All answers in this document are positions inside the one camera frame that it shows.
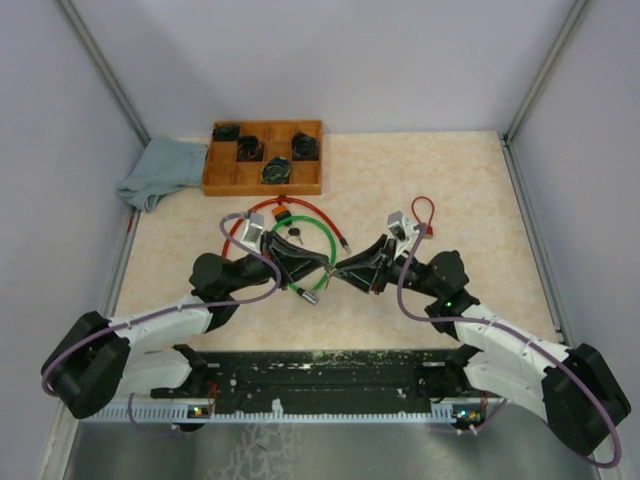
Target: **blue towel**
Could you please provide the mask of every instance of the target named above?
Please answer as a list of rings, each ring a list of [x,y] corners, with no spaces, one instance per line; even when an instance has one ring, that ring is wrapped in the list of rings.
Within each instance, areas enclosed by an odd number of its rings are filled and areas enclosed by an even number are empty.
[[[202,182],[207,146],[154,138],[149,142],[131,175],[118,183],[124,200],[145,212],[152,212],[162,197]]]

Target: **wooden table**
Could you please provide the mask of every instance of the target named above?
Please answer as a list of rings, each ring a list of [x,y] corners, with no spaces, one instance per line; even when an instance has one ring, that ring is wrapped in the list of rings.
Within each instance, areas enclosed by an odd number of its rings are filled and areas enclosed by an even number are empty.
[[[330,134],[324,138],[324,193],[305,199],[323,209],[347,237],[354,253],[386,231],[389,213],[417,195],[437,207],[435,236],[423,242],[418,258],[428,262],[442,250],[458,250],[471,278],[468,290],[497,314],[531,333],[555,340],[531,247],[494,132]],[[187,294],[193,261],[219,253],[224,241],[220,218],[248,209],[264,198],[205,197],[186,189],[143,213],[136,232],[117,314],[171,303]],[[309,212],[291,206],[294,215]],[[267,226],[274,220],[266,210]],[[418,213],[428,216],[426,203]],[[304,246],[329,252],[314,227],[300,225]],[[232,258],[240,255],[233,251]],[[345,258],[340,249],[338,260]],[[300,282],[311,286],[318,276]],[[266,286],[234,294],[248,298]],[[406,293],[418,314],[433,301]],[[259,304],[241,306],[224,327],[188,339],[200,350],[300,350],[443,348],[459,345],[430,325],[399,311],[394,286],[367,296],[333,279],[308,304],[294,293],[277,292]]]

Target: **white wall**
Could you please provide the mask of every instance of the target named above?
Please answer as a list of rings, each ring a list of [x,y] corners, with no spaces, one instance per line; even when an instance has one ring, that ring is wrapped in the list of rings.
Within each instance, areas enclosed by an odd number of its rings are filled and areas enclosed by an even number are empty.
[[[576,342],[597,346],[635,412],[640,472],[640,2],[592,2],[516,142]]]
[[[504,132],[572,0],[75,0],[152,135]]]
[[[33,478],[56,401],[39,371],[95,309],[141,145],[53,1],[0,3],[0,478]]]

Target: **wooden tray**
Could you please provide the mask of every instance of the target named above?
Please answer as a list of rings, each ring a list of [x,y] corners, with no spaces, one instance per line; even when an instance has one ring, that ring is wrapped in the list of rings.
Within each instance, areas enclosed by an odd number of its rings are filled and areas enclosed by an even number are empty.
[[[264,146],[262,161],[239,162],[237,160],[238,142],[214,141],[212,136],[202,177],[202,191],[205,195],[276,196],[322,193],[322,121],[216,122],[214,128],[230,124],[240,125],[240,136],[258,137]],[[291,139],[298,132],[318,139],[317,160],[293,159]],[[293,160],[289,183],[263,184],[262,168],[277,156]]]

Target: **green cable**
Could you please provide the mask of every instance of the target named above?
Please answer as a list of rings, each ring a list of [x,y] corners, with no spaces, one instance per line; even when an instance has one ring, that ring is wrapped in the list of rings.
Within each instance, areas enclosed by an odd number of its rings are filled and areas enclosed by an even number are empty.
[[[316,220],[313,217],[307,217],[306,215],[294,215],[292,217],[287,217],[287,218],[284,218],[284,219],[280,220],[278,223],[276,223],[274,225],[274,227],[271,229],[271,231],[272,232],[277,232],[285,224],[288,224],[288,223],[291,223],[291,222],[312,223],[316,227],[320,228],[320,230],[322,230],[327,235],[327,238],[329,238],[329,243],[331,244],[331,258],[329,259],[329,263],[331,265],[335,265],[335,263],[336,263],[336,252],[337,252],[336,241],[333,239],[333,235],[331,234],[331,231],[326,227],[326,225],[324,223],[322,223],[319,220]],[[313,286],[311,291],[312,292],[316,292],[316,291],[320,290],[322,288],[322,286],[325,283],[327,283],[328,280],[329,280],[329,274],[325,273],[322,276],[322,278],[320,280],[318,280],[318,283],[316,283]],[[292,283],[289,284],[289,288],[291,288],[293,291],[298,291],[299,287],[295,283],[292,282]]]

